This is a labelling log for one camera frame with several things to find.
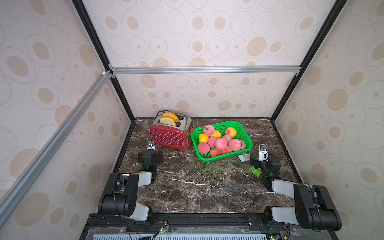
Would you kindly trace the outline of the pink peach with stem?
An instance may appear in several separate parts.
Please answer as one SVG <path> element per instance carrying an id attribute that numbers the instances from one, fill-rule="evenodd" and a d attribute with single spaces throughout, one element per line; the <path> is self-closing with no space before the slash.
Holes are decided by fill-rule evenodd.
<path id="1" fill-rule="evenodd" d="M 211 150 L 211 147 L 209 146 L 208 143 L 199 143 L 198 144 L 198 152 L 199 152 L 199 154 L 205 155 L 205 154 L 209 153 L 210 150 Z"/>

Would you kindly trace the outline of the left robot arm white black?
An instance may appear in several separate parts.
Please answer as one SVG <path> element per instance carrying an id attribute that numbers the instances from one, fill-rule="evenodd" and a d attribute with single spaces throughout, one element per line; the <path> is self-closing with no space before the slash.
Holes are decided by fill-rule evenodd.
<path id="1" fill-rule="evenodd" d="M 163 152 L 148 149 L 138 154 L 143 169 L 139 172 L 110 174 L 98 204 L 98 214 L 114 215 L 135 221 L 147 221 L 150 208 L 138 202 L 140 187 L 152 184 Z"/>

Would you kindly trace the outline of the yellow orange peach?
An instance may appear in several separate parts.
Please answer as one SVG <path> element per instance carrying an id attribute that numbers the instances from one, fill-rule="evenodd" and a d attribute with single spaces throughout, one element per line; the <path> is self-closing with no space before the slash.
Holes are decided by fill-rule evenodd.
<path id="1" fill-rule="evenodd" d="M 233 127 L 229 127 L 225 131 L 226 135 L 230 136 L 232 139 L 237 136 L 237 130 Z"/>

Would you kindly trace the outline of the pink peach with leaf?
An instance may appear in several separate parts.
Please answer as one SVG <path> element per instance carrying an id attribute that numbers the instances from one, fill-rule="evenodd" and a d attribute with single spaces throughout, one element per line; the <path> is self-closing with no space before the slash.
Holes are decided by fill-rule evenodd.
<path id="1" fill-rule="evenodd" d="M 205 135 L 210 137 L 210 136 L 212 136 L 215 133 L 215 128 L 212 125 L 205 125 L 203 127 L 203 132 L 204 132 Z"/>

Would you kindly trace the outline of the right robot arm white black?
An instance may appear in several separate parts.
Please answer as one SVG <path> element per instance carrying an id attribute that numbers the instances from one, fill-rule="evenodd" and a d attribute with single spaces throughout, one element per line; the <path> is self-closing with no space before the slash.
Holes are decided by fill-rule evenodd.
<path id="1" fill-rule="evenodd" d="M 263 212 L 263 224 L 289 224 L 314 231 L 339 231 L 342 218 L 328 189 L 283 180 L 280 178 L 281 166 L 281 158 L 272 153 L 265 153 L 262 161 L 250 157 L 250 171 L 257 175 L 267 190 L 295 201 L 294 207 L 267 206 Z"/>

